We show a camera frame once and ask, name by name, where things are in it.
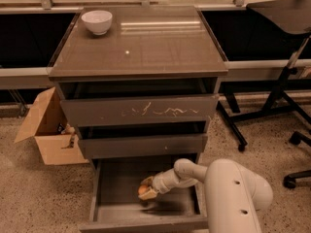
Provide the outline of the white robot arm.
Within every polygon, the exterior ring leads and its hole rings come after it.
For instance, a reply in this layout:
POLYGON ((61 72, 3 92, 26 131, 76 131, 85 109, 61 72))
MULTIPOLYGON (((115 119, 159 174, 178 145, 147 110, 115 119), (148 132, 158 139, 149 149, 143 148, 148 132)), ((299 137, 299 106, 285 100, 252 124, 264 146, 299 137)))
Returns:
POLYGON ((271 205, 271 185, 233 160, 218 159, 202 166, 179 159, 172 169, 142 180, 138 197, 150 200, 197 183, 203 184, 210 233, 262 233, 257 211, 271 205))

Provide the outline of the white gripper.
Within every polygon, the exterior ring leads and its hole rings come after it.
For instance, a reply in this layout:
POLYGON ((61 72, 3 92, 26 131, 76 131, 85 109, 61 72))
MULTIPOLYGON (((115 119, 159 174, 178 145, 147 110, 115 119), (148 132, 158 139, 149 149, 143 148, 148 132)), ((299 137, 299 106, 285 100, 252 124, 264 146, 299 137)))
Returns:
POLYGON ((156 174, 155 176, 145 178, 141 181, 141 184, 151 186, 152 188, 149 187, 144 194, 138 194, 138 197, 141 200, 150 200, 156 198, 158 193, 165 194, 169 192, 171 188, 165 182, 166 178, 163 172, 156 174))

